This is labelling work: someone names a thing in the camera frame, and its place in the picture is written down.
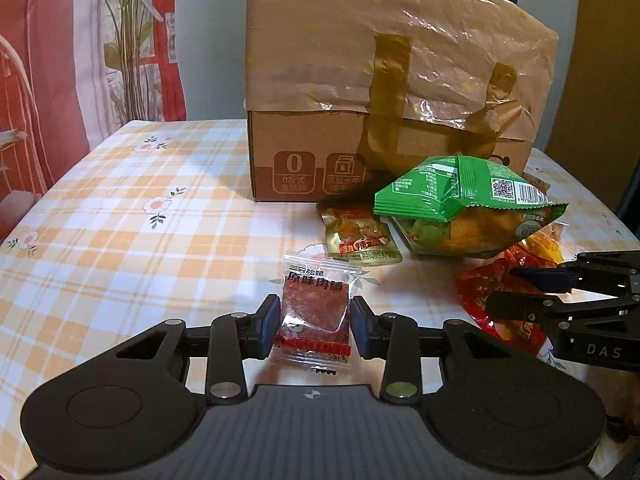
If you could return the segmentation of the red snack bag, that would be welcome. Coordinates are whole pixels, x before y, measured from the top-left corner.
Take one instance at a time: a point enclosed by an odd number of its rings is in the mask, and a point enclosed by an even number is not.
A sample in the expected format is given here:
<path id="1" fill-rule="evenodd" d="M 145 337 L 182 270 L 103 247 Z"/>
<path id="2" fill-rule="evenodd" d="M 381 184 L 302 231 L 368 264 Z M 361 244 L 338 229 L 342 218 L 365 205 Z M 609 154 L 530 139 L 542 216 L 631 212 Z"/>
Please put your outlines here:
<path id="1" fill-rule="evenodd" d="M 547 336 L 537 321 L 521 314 L 518 300 L 541 291 L 513 271 L 554 269 L 563 261 L 559 247 L 516 244 L 491 263 L 464 271 L 454 280 L 460 304 L 481 330 L 536 356 Z"/>

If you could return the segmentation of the wooden door panel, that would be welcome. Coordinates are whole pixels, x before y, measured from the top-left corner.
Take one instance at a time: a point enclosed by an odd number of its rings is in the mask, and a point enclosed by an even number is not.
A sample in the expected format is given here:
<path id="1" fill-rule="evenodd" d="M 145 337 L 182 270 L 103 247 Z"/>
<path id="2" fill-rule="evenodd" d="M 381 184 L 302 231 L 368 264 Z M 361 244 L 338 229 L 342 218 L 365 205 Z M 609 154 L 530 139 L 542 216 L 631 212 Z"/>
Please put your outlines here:
<path id="1" fill-rule="evenodd" d="M 615 210 L 639 161 L 639 0 L 579 0 L 546 153 Z"/>

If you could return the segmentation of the clear dried meat packet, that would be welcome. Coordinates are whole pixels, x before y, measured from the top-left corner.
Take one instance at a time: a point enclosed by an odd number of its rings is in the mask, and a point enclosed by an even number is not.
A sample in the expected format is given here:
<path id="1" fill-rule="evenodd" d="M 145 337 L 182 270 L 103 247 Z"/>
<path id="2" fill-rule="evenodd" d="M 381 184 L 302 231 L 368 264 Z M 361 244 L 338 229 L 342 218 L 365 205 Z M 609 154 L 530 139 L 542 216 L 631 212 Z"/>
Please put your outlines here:
<path id="1" fill-rule="evenodd" d="M 349 304 L 360 266 L 326 257 L 283 258 L 280 327 L 273 359 L 335 375 L 352 355 Z"/>

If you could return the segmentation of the cardboard box with plastic liner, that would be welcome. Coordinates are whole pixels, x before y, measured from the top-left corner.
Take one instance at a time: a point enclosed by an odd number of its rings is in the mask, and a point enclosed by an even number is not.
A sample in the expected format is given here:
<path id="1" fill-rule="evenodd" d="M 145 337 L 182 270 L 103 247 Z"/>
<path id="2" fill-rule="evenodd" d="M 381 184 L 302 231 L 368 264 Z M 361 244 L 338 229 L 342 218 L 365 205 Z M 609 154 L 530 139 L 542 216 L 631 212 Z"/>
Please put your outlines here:
<path id="1" fill-rule="evenodd" d="M 558 35 L 509 0 L 247 0 L 250 182 L 263 202 L 371 193 L 430 156 L 521 172 Z"/>

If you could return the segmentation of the large green snack bag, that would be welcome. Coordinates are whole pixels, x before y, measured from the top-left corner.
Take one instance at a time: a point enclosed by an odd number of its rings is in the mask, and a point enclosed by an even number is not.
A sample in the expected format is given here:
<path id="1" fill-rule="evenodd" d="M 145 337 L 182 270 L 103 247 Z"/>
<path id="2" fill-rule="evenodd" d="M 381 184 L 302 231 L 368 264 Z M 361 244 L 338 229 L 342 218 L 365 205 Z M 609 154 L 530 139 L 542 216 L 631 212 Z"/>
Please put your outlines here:
<path id="1" fill-rule="evenodd" d="M 415 254 L 471 258 L 500 254 L 566 208 L 508 167 L 466 155 L 425 159 L 373 202 Z"/>

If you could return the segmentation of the orange snack packet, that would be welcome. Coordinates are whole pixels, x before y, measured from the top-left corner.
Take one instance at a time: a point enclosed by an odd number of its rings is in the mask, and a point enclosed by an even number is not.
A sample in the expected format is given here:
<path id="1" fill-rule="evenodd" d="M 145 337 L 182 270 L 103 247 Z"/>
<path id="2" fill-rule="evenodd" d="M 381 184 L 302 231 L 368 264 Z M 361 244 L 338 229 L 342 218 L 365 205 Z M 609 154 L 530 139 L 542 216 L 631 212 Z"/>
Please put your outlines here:
<path id="1" fill-rule="evenodd" d="M 564 261 L 560 243 L 552 234 L 540 230 L 518 243 L 529 255 L 557 266 Z"/>

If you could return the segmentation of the small olive green packet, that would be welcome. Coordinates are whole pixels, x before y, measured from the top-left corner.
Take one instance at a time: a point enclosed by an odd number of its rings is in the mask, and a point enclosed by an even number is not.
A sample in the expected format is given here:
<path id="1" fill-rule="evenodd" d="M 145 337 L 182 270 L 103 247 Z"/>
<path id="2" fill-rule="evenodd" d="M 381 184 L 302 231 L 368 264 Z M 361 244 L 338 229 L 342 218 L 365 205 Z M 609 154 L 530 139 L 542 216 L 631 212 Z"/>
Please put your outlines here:
<path id="1" fill-rule="evenodd" d="M 388 225 L 366 205 L 320 204 L 318 214 L 326 229 L 326 254 L 360 266 L 389 266 L 402 255 Z"/>

